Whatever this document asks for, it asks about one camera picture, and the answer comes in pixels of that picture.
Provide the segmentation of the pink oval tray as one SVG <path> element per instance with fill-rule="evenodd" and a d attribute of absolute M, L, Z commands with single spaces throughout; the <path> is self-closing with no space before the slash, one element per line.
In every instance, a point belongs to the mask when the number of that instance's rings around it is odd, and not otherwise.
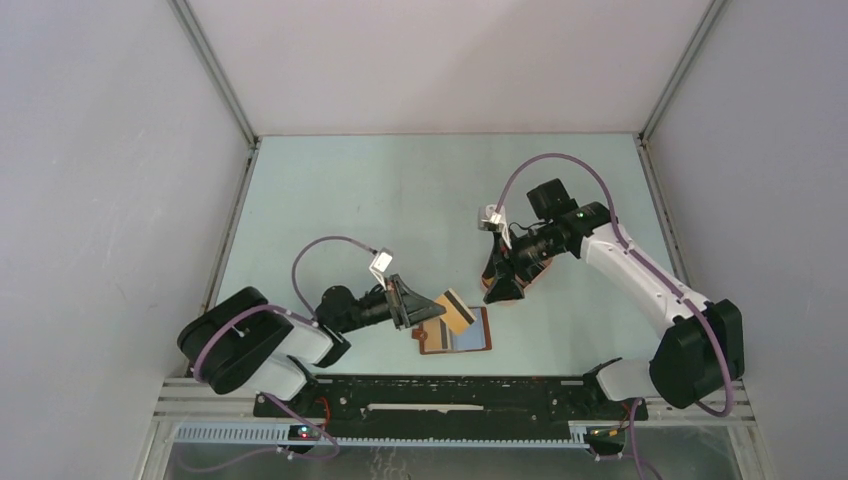
<path fill-rule="evenodd" d="M 531 265 L 527 269 L 519 269 L 516 275 L 520 278 L 520 282 L 525 290 L 544 272 L 546 272 L 552 263 L 552 259 L 545 260 L 541 263 Z"/>

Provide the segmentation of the brown leather card holder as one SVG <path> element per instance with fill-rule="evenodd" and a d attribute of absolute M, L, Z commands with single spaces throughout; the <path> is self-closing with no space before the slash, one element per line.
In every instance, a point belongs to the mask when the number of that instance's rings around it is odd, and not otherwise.
<path fill-rule="evenodd" d="M 475 321 L 461 334 L 454 333 L 441 319 L 423 322 L 412 330 L 421 355 L 464 354 L 490 351 L 493 348 L 485 307 L 472 307 Z"/>

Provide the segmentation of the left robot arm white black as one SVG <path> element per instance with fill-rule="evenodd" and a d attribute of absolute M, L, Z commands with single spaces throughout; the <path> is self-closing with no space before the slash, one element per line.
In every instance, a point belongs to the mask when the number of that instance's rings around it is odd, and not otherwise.
<path fill-rule="evenodd" d="M 345 355 L 351 347 L 346 334 L 383 322 L 409 329 L 446 311 L 397 274 L 361 297 L 345 286 L 330 287 L 311 318 L 270 304 L 249 286 L 186 325 L 177 346 L 194 378 L 216 394 L 253 390 L 299 417 L 312 411 L 319 394 L 312 368 L 327 368 Z"/>

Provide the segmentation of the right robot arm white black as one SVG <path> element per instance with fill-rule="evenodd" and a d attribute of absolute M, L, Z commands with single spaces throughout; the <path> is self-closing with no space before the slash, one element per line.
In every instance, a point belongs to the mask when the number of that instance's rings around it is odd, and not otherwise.
<path fill-rule="evenodd" d="M 481 275 L 487 304 L 521 300 L 558 255 L 570 254 L 607 277 L 647 318 L 660 340 L 650 359 L 614 359 L 589 374 L 585 411 L 606 418 L 622 400 L 659 396 L 675 408 L 701 405 L 716 391 L 732 395 L 745 373 L 739 308 L 713 302 L 671 276 L 636 245 L 599 202 L 579 205 L 554 179 L 527 194 L 538 221 L 514 233 L 505 209 L 480 210 L 479 227 L 493 235 Z"/>

